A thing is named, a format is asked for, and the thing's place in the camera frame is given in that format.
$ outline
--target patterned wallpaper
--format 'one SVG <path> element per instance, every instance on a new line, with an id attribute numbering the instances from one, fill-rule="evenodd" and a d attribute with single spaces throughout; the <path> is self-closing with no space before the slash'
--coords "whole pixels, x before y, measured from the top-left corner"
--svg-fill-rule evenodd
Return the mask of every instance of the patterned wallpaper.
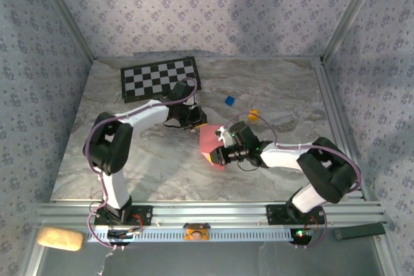
<path id="1" fill-rule="evenodd" d="M 319 55 L 349 0 L 65 0 L 94 55 Z"/>
<path id="2" fill-rule="evenodd" d="M 329 70 L 365 180 L 414 275 L 414 0 L 366 0 Z"/>
<path id="3" fill-rule="evenodd" d="M 52 193 L 89 70 L 49 0 L 0 0 L 0 275 Z"/>

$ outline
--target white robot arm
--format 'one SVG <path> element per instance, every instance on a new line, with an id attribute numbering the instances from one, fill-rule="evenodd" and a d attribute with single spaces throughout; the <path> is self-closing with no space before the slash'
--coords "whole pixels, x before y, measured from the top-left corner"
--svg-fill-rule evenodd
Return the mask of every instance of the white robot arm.
<path id="1" fill-rule="evenodd" d="M 116 120 L 106 123 L 94 132 L 89 145 L 89 157 L 94 168 L 102 173 L 107 191 L 106 211 L 120 222 L 128 219 L 129 208 L 132 205 L 123 172 L 129 155 L 132 132 L 139 133 L 171 119 L 180 123 L 180 126 L 174 127 L 182 129 L 192 129 L 205 124 L 206 115 L 197 105 L 195 97 L 184 103 L 161 105 L 185 98 L 191 90 L 192 87 L 179 81 L 167 96 L 159 100 L 150 100 L 145 105 L 122 114 L 104 112 L 97 117 L 94 126 L 108 119 Z"/>
<path id="2" fill-rule="evenodd" d="M 326 202 L 338 203 L 357 180 L 358 173 L 347 161 L 321 150 L 329 149 L 342 154 L 327 138 L 304 144 L 307 148 L 273 141 L 261 142 L 245 122 L 234 124 L 230 130 L 221 127 L 216 135 L 223 141 L 223 146 L 210 153 L 215 164 L 248 160 L 256 167 L 286 167 L 305 173 L 310 183 L 294 193 L 287 202 L 292 218 L 300 217 Z"/>

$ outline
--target purple cable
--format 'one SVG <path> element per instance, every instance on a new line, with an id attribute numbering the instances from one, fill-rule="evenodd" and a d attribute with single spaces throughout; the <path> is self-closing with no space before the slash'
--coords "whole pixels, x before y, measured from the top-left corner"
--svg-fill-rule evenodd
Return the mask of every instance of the purple cable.
<path id="1" fill-rule="evenodd" d="M 348 193 L 356 191 L 361 186 L 361 178 L 362 178 L 361 177 L 361 170 L 348 156 L 344 155 L 341 152 L 338 152 L 337 150 L 334 150 L 334 149 L 331 149 L 331 148 L 328 148 L 328 147 L 324 147 L 322 145 L 282 146 L 282 145 L 279 145 L 277 143 L 276 147 L 281 149 L 281 150 L 319 149 L 319 150 L 329 152 L 333 155 L 336 155 L 336 156 L 340 157 L 341 159 L 345 160 L 353 168 L 353 170 L 356 174 L 356 184 L 355 184 L 354 187 L 349 189 Z"/>
<path id="2" fill-rule="evenodd" d="M 309 246 L 308 245 L 306 245 L 306 246 L 298 246 L 298 248 L 307 249 L 307 248 L 315 247 L 315 246 L 319 245 L 321 243 L 321 241 L 325 238 L 326 233 L 327 233 L 327 228 L 328 228 L 328 220 L 326 218 L 326 211 L 324 210 L 324 208 L 322 206 L 320 206 L 320 207 L 321 207 L 322 213 L 323 213 L 323 221 L 325 221 L 325 223 L 323 225 L 323 232 L 322 232 L 320 238 L 318 238 L 318 240 L 316 242 L 314 242 L 313 244 L 310 244 Z"/>
<path id="3" fill-rule="evenodd" d="M 228 125 L 230 124 L 231 121 L 233 121 L 234 119 L 236 119 L 239 116 L 242 116 L 244 114 L 251 114 L 252 116 L 257 116 L 260 120 L 262 120 L 267 127 L 272 131 L 273 135 L 274 135 L 274 143 L 276 144 L 276 142 L 278 142 L 278 134 L 277 132 L 272 128 L 272 126 L 260 115 L 253 113 L 253 112 L 240 112 L 237 113 L 235 116 L 233 116 L 230 120 L 228 120 L 228 122 L 226 123 L 226 125 L 224 126 L 224 128 L 226 129 L 228 127 Z"/>
<path id="4" fill-rule="evenodd" d="M 343 160 L 345 160 L 353 169 L 354 172 L 356 174 L 356 184 L 354 187 L 350 188 L 348 193 L 356 191 L 360 186 L 361 186 L 361 170 L 359 169 L 359 167 L 346 155 L 344 155 L 341 152 L 338 152 L 337 150 L 328 148 L 328 147 L 324 147 L 321 145 L 295 145 L 295 146 L 281 146 L 278 144 L 278 134 L 276 133 L 275 130 L 273 130 L 272 126 L 270 126 L 270 124 L 261 116 L 259 116 L 256 113 L 252 113 L 252 112 L 240 112 L 238 114 L 236 114 L 235 116 L 233 116 L 228 122 L 227 124 L 224 126 L 224 128 L 227 128 L 228 125 L 230 124 L 230 122 L 232 120 L 234 120 L 236 117 L 242 115 L 242 114 L 252 114 L 254 116 L 257 116 L 260 120 L 262 120 L 267 126 L 268 128 L 273 132 L 275 140 L 274 140 L 274 144 L 277 148 L 281 149 L 281 150 L 300 150 L 300 149 L 319 149 L 319 150 L 323 150 L 323 151 L 327 151 L 333 155 L 339 156 L 340 158 L 342 158 Z M 323 227 L 323 232 L 320 236 L 320 238 L 314 242 L 313 244 L 310 244 L 310 246 L 302 246 L 301 248 L 311 248 L 311 247 L 315 247 L 318 244 L 320 244 L 322 242 L 322 240 L 325 238 L 326 233 L 327 233 L 327 228 L 328 228 L 328 221 L 327 221 L 327 217 L 326 217 L 326 212 L 324 210 L 324 208 L 322 206 L 320 206 L 322 208 L 322 213 L 323 213 L 323 219 L 325 221 L 324 227 Z"/>
<path id="5" fill-rule="evenodd" d="M 254 116 L 257 116 L 260 120 L 262 120 L 267 126 L 268 128 L 273 132 L 274 134 L 274 144 L 277 148 L 282 149 L 282 150 L 300 150 L 300 149 L 320 149 L 323 151 L 327 151 L 333 155 L 339 156 L 341 159 L 345 160 L 355 171 L 356 174 L 356 184 L 354 187 L 350 188 L 348 193 L 356 191 L 360 186 L 361 186 L 361 170 L 359 169 L 359 167 L 346 155 L 344 155 L 341 152 L 338 152 L 334 149 L 328 148 L 328 147 L 324 147 L 324 146 L 320 146 L 320 145 L 294 145 L 294 146 L 288 146 L 288 147 L 283 147 L 281 145 L 278 144 L 278 134 L 276 133 L 276 131 L 272 128 L 272 126 L 260 115 L 253 113 L 253 112 L 240 112 L 238 114 L 236 114 L 235 116 L 233 116 L 224 126 L 224 128 L 227 128 L 228 125 L 230 124 L 231 121 L 233 121 L 235 118 L 237 118 L 238 116 L 241 116 L 243 114 L 251 114 Z"/>
<path id="6" fill-rule="evenodd" d="M 187 97 L 185 97 L 185 98 L 183 98 L 183 99 L 181 99 L 181 100 L 169 101 L 169 102 L 166 102 L 166 103 L 156 103 L 156 104 L 154 104 L 154 105 L 150 105 L 150 106 L 143 106 L 141 109 L 138 109 L 137 111 L 134 111 L 134 112 L 132 112 L 131 114 L 127 114 L 126 116 L 115 116 L 115 117 L 113 117 L 113 118 L 109 118 L 109 119 L 106 119 L 106 120 L 104 120 L 104 121 L 101 121 L 101 122 L 99 122 L 98 124 L 96 124 L 96 125 L 95 125 L 92 129 L 91 129 L 91 131 L 90 131 L 90 133 L 89 133 L 88 137 L 86 138 L 86 143 L 85 143 L 85 156 L 86 156 L 86 159 L 87 159 L 87 162 L 88 162 L 89 168 L 91 168 L 91 170 L 92 170 L 94 173 L 98 174 L 98 177 L 99 177 L 100 182 L 101 182 L 101 185 L 102 185 L 102 192 L 104 193 L 104 194 L 103 194 L 103 197 L 105 197 L 104 202 L 103 202 L 102 204 L 100 204 L 98 207 L 94 208 L 94 209 L 91 211 L 91 213 L 89 213 L 89 215 L 88 215 L 88 219 L 87 219 L 87 227 L 88 227 L 89 232 L 91 232 L 92 236 L 93 236 L 93 237 L 94 237 L 94 238 L 95 238 L 95 239 L 96 239 L 96 240 L 97 240 L 97 241 L 98 241 L 101 245 L 103 245 L 103 246 L 105 246 L 105 247 L 108 247 L 108 248 L 113 248 L 113 246 L 111 246 L 111 245 L 109 245 L 109 244 L 106 244 L 106 243 L 105 243 L 105 242 L 103 242 L 101 239 L 99 239 L 99 238 L 98 238 L 98 236 L 95 234 L 95 232 L 92 230 L 92 227 L 91 227 L 91 218 L 92 218 L 92 215 L 93 215 L 94 213 L 96 213 L 98 209 L 105 207 L 105 206 L 106 206 L 106 204 L 108 203 L 108 192 L 107 192 L 107 190 L 106 190 L 106 187 L 105 187 L 105 184 L 104 184 L 104 181 L 103 181 L 103 180 L 104 180 L 104 179 L 103 179 L 103 174 L 102 174 L 102 172 L 100 172 L 100 171 L 98 171 L 98 170 L 96 170 L 96 169 L 95 169 L 95 167 L 93 166 L 92 160 L 91 160 L 91 155 L 90 155 L 90 153 L 89 153 L 89 148 L 90 148 L 90 146 L 91 146 L 91 140 L 92 140 L 93 134 L 96 132 L 96 130 L 97 130 L 98 128 L 100 128 L 101 126 L 104 126 L 105 124 L 108 124 L 108 123 L 110 123 L 110 122 L 114 122 L 114 121 L 118 121 L 118 120 L 123 120 L 123 119 L 125 119 L 125 118 L 130 117 L 130 116 L 135 116 L 135 115 L 137 115 L 138 113 L 141 113 L 142 111 L 145 111 L 145 110 L 147 110 L 147 109 L 150 109 L 150 108 L 153 108 L 153 107 L 159 107 L 159 106 L 168 106 L 168 105 L 176 105 L 176 104 L 179 104 L 179 103 L 184 103 L 185 101 L 187 101 L 187 100 L 189 100 L 191 97 L 193 97 L 193 96 L 195 95 L 195 93 L 197 92 L 197 80 L 196 80 L 196 79 L 194 79 L 194 78 L 187 77 L 187 78 L 182 79 L 181 81 L 186 81 L 186 80 L 190 80 L 190 81 L 192 81 L 192 82 L 194 83 L 194 89 L 192 90 L 191 94 L 190 94 L 190 95 L 188 95 Z"/>

